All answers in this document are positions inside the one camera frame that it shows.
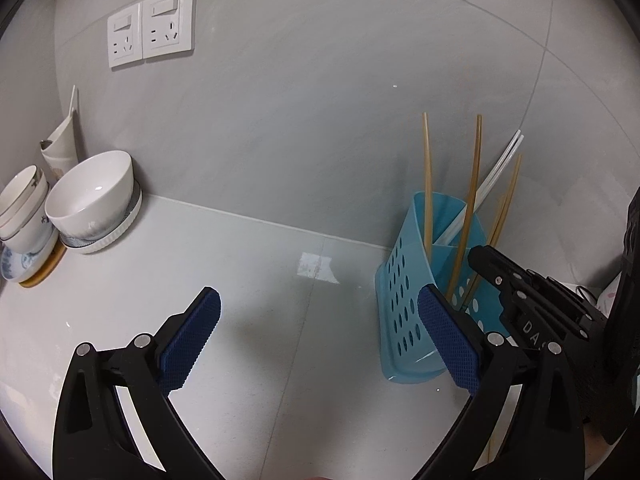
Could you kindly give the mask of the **left white wall socket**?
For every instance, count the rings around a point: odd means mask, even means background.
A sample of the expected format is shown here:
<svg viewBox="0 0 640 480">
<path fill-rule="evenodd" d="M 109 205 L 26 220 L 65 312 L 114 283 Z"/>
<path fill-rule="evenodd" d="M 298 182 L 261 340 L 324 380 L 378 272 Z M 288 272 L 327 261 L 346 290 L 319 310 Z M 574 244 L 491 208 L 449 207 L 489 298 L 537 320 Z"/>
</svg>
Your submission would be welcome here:
<svg viewBox="0 0 640 480">
<path fill-rule="evenodd" d="M 127 6 L 107 19 L 108 66 L 142 60 L 141 4 Z"/>
</svg>

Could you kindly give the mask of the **white ribbed plate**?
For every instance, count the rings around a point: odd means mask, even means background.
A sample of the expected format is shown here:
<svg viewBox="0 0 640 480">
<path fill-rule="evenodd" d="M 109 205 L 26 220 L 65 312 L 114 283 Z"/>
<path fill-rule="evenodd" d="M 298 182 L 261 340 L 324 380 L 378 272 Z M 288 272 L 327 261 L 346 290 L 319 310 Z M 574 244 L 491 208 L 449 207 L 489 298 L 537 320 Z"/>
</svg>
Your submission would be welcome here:
<svg viewBox="0 0 640 480">
<path fill-rule="evenodd" d="M 71 237 L 60 234 L 60 240 L 64 247 L 72 252 L 81 255 L 90 255 L 99 252 L 117 242 L 134 224 L 141 210 L 143 193 L 138 181 L 134 181 L 134 189 L 129 203 L 124 212 L 124 216 L 117 222 L 113 229 L 105 232 L 96 240 L 84 240 L 83 238 Z"/>
</svg>

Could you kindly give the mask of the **white plastic chopstick pair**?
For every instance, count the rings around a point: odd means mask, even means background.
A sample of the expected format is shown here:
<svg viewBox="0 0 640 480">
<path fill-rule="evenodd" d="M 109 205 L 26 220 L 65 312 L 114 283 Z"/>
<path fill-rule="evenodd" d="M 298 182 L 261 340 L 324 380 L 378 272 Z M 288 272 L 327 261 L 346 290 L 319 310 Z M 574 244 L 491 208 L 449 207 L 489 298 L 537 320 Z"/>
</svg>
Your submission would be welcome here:
<svg viewBox="0 0 640 480">
<path fill-rule="evenodd" d="M 484 179 L 484 181 L 480 184 L 480 187 L 477 189 L 474 211 L 477 211 L 477 209 L 483 205 L 489 192 L 495 186 L 499 177 L 502 175 L 503 170 L 506 169 L 506 166 L 508 166 L 508 163 L 518 151 L 518 148 L 520 147 L 523 140 L 524 134 L 522 133 L 522 130 L 516 130 L 514 135 L 512 136 L 512 139 L 498 158 L 497 162 L 489 171 L 489 174 Z M 466 207 L 463 207 L 454 217 L 454 220 L 452 220 L 448 224 L 446 229 L 444 229 L 444 232 L 442 232 L 442 234 L 439 235 L 438 239 L 435 240 L 436 245 L 449 245 L 454 240 L 454 238 L 462 230 L 465 214 Z"/>
</svg>

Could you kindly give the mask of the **bamboo chopstick middle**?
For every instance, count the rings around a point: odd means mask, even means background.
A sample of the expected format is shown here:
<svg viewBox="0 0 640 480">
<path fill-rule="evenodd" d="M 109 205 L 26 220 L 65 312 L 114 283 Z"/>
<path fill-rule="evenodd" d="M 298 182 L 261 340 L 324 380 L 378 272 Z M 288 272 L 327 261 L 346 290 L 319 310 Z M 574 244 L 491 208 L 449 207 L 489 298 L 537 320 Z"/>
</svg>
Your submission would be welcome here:
<svg viewBox="0 0 640 480">
<path fill-rule="evenodd" d="M 482 158 L 482 143 L 483 143 L 483 116 L 478 114 L 475 122 L 475 142 L 474 153 L 472 161 L 472 170 L 470 177 L 469 193 L 466 196 L 465 212 L 463 216 L 462 229 L 460 231 L 456 256 L 454 257 L 454 265 L 452 266 L 450 279 L 446 291 L 446 299 L 451 300 L 452 296 L 456 292 L 459 276 L 462 268 L 462 262 L 466 251 L 466 244 L 468 244 L 470 229 L 473 222 L 473 214 L 475 207 L 475 200 L 478 188 L 478 178 L 480 177 L 480 159 Z"/>
</svg>

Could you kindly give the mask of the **stacked small white bowls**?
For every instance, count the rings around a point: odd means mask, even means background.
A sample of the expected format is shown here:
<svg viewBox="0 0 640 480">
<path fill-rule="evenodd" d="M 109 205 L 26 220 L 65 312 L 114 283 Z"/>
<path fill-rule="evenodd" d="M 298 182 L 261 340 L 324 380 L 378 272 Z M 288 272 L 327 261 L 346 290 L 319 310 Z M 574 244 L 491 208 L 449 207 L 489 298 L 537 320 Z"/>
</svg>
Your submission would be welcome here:
<svg viewBox="0 0 640 480">
<path fill-rule="evenodd" d="M 51 235 L 44 213 L 49 191 L 46 176 L 36 165 L 20 171 L 1 192 L 1 241 L 12 252 L 39 252 Z"/>
</svg>

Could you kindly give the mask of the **wooden coaster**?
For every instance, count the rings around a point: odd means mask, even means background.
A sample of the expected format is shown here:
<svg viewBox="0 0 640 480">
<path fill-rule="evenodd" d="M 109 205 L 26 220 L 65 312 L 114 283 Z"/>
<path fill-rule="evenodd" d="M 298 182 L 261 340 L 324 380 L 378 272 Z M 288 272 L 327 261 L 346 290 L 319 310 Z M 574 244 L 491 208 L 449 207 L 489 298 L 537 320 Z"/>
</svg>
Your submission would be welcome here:
<svg viewBox="0 0 640 480">
<path fill-rule="evenodd" d="M 42 283 L 58 266 L 66 253 L 66 247 L 58 240 L 42 267 L 28 280 L 22 281 L 23 288 L 33 288 Z"/>
</svg>

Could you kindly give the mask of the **white wall socket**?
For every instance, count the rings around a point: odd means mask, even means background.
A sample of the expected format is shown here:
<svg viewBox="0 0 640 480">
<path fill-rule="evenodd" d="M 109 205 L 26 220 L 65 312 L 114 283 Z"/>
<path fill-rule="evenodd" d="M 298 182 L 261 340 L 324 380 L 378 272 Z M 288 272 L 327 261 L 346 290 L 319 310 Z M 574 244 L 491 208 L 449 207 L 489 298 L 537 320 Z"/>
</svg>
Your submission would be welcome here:
<svg viewBox="0 0 640 480">
<path fill-rule="evenodd" d="M 142 55 L 145 60 L 193 50 L 194 1 L 142 1 Z"/>
<path fill-rule="evenodd" d="M 142 60 L 141 4 L 127 6 L 107 19 L 108 66 Z"/>
</svg>

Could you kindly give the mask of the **white folded paper holder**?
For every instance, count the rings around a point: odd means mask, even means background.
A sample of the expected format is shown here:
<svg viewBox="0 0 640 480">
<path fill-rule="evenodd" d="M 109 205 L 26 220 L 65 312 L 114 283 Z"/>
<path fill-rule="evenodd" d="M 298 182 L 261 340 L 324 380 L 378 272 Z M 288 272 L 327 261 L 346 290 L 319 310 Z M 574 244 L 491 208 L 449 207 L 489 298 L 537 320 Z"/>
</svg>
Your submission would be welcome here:
<svg viewBox="0 0 640 480">
<path fill-rule="evenodd" d="M 73 86 L 66 117 L 50 136 L 39 142 L 40 153 L 57 181 L 79 164 L 74 123 L 76 108 L 77 87 Z"/>
</svg>

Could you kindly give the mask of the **blue plastic utensil holder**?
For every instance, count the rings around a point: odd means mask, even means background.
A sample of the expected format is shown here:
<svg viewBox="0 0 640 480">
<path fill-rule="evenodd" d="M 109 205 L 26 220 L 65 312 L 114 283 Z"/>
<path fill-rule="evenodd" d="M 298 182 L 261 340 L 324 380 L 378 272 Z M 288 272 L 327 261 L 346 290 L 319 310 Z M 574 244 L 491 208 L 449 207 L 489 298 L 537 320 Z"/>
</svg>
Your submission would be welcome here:
<svg viewBox="0 0 640 480">
<path fill-rule="evenodd" d="M 427 284 L 437 285 L 443 294 L 447 291 L 460 234 L 449 245 L 437 245 L 435 240 L 462 211 L 465 202 L 440 193 L 433 193 L 432 197 L 434 244 L 431 258 L 427 261 L 423 247 L 424 192 L 416 192 L 390 255 L 375 273 L 382 373 L 390 382 L 400 384 L 428 382 L 446 370 L 420 320 L 418 295 Z M 452 296 L 455 308 L 460 308 L 472 279 L 473 272 L 463 261 Z M 480 280 L 474 296 L 464 306 L 483 332 L 510 336 L 499 320 L 502 307 L 498 290 L 485 281 Z"/>
</svg>

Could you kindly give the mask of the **bamboo chopstick pair right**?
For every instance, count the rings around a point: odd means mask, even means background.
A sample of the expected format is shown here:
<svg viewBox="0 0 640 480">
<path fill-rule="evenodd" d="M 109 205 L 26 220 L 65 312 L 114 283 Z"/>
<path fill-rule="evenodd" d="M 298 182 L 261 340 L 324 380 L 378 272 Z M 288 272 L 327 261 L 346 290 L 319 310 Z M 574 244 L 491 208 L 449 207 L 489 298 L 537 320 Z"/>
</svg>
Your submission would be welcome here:
<svg viewBox="0 0 640 480">
<path fill-rule="evenodd" d="M 519 154 L 518 156 L 516 156 L 516 161 L 511 174 L 511 179 L 510 179 L 508 188 L 506 189 L 506 192 L 503 194 L 503 196 L 499 200 L 499 208 L 496 213 L 494 225 L 492 226 L 492 229 L 490 231 L 490 235 L 488 238 L 488 242 L 487 242 L 487 244 L 491 247 L 497 246 L 504 224 L 506 223 L 506 216 L 509 213 L 515 188 L 516 188 L 516 185 L 518 184 L 518 175 L 520 174 L 522 159 L 523 159 L 522 154 Z M 470 286 L 466 290 L 462 298 L 463 307 L 467 307 L 472 302 L 473 296 L 479 284 L 480 284 L 480 276 L 477 273 L 474 273 L 473 278 L 470 281 Z"/>
</svg>

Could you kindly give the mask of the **right white wall socket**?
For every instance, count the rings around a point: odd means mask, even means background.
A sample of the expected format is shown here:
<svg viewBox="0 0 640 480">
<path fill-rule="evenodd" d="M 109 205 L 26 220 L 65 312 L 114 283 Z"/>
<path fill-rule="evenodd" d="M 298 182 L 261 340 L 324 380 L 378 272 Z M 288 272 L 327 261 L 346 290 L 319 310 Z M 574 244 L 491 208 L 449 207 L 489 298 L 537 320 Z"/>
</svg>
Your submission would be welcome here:
<svg viewBox="0 0 640 480">
<path fill-rule="evenodd" d="M 142 1 L 142 55 L 145 60 L 193 50 L 194 1 Z"/>
</svg>

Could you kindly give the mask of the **large white bowl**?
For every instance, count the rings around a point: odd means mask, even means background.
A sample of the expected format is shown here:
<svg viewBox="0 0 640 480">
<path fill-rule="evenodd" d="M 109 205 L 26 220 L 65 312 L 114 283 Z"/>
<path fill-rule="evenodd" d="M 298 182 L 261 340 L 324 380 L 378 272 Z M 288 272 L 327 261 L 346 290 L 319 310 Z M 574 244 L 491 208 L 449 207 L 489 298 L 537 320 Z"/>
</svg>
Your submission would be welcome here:
<svg viewBox="0 0 640 480">
<path fill-rule="evenodd" d="M 58 181 L 44 210 L 65 236 L 94 240 L 124 216 L 134 192 L 134 166 L 125 151 L 94 155 Z"/>
</svg>

